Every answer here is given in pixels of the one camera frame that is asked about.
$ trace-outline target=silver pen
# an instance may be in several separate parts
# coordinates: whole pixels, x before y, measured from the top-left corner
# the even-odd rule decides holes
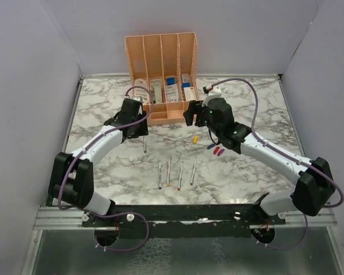
[[[181,162],[181,168],[179,169],[178,187],[177,187],[177,190],[178,190],[178,191],[181,190],[182,169],[183,169],[183,162]]]
[[[144,136],[144,139],[143,139],[143,146],[144,146],[144,153],[147,152],[147,137]]]
[[[190,185],[193,185],[193,183],[194,183],[195,170],[196,170],[196,158],[195,158],[195,161],[194,161],[193,172],[191,174]]]
[[[168,159],[168,168],[167,168],[167,186],[170,185],[170,176],[171,176],[171,158]]]
[[[161,167],[161,161],[158,163],[158,188],[162,189],[162,167]]]

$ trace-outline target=blue marker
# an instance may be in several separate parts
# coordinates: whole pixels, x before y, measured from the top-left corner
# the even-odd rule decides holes
[[[215,145],[216,145],[215,143],[213,143],[213,144],[209,145],[209,146],[208,146],[208,149],[211,149],[211,148],[213,148]]]

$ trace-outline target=table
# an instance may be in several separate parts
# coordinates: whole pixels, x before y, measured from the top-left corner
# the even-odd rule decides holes
[[[224,78],[198,78],[202,87]],[[273,77],[248,80],[257,89],[259,112],[256,131],[270,141],[300,154],[295,131],[284,102],[279,81]],[[91,139],[103,123],[120,109],[129,78],[86,78],[81,87],[66,152]],[[243,82],[221,84],[223,97],[232,106],[236,121],[251,124],[253,93]],[[126,140],[114,148],[95,167],[95,190],[119,205],[223,204],[253,203],[265,192],[275,193],[291,187],[283,176],[249,157],[225,150],[221,156],[207,150],[212,142],[205,127],[184,124],[149,127],[147,153],[143,139]],[[193,138],[198,135],[198,142]],[[194,185],[189,185],[195,157]],[[171,158],[171,186],[166,187],[166,163]],[[162,162],[163,187],[158,189],[158,162]],[[179,168],[183,161],[181,191],[177,191]]]

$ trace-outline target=metal frame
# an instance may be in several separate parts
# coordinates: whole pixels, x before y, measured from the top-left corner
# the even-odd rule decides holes
[[[75,95],[75,102],[73,105],[73,109],[71,112],[71,116],[69,119],[69,123],[67,126],[66,136],[64,139],[64,144],[62,146],[62,150],[66,149],[69,133],[71,130],[72,122],[75,116],[75,111],[77,107],[77,103],[80,96],[81,87],[83,84],[83,80],[86,78],[120,78],[120,77],[129,77],[128,73],[125,74],[93,74],[93,75],[85,75],[80,76],[80,81],[77,86],[76,95]],[[246,78],[253,78],[253,77],[268,77],[268,78],[276,78],[278,79],[280,89],[282,91],[284,101],[286,103],[290,119],[295,131],[295,135],[297,141],[299,143],[300,151],[303,155],[303,147],[301,145],[299,135],[297,129],[295,127],[295,123],[292,119],[292,114],[290,108],[287,104],[287,100],[285,94],[283,92],[282,82],[278,75],[232,75],[232,74],[198,74],[198,77],[206,77],[206,78],[218,78],[218,77],[232,77],[232,76],[240,76]],[[98,227],[82,227],[83,221],[81,220],[82,215],[84,214],[81,210],[68,210],[68,211],[61,211],[56,207],[40,207],[38,209],[36,221],[34,224],[34,230],[32,233],[32,238],[30,242],[30,246],[28,249],[28,253],[25,258],[25,263],[22,270],[22,275],[32,274],[34,270],[34,266],[36,264],[37,253],[40,248],[42,232],[43,230],[116,230],[113,226],[98,226]],[[211,222],[216,223],[215,220],[205,220],[204,222]],[[322,209],[318,216],[316,217],[308,217],[308,225],[309,226],[325,226],[327,227],[327,231],[329,233],[329,237],[331,240],[331,244],[334,249],[335,256],[338,261],[339,269],[341,274],[344,275],[344,251],[341,246],[341,241],[339,238],[338,230],[336,228],[337,222],[335,220],[334,213],[332,209]],[[276,227],[303,227],[304,226],[304,219],[303,214],[298,212],[289,213],[286,215],[286,224],[285,225],[275,225]]]

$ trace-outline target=gray wall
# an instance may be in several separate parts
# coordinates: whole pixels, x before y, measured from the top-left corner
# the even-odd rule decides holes
[[[38,0],[0,1],[0,275],[20,274],[79,74]]]
[[[127,73],[124,37],[196,32],[198,73],[283,73],[319,0],[42,0],[85,74]]]
[[[283,77],[307,156],[330,162],[344,191],[344,0],[326,0]],[[334,209],[344,243],[344,204]]]

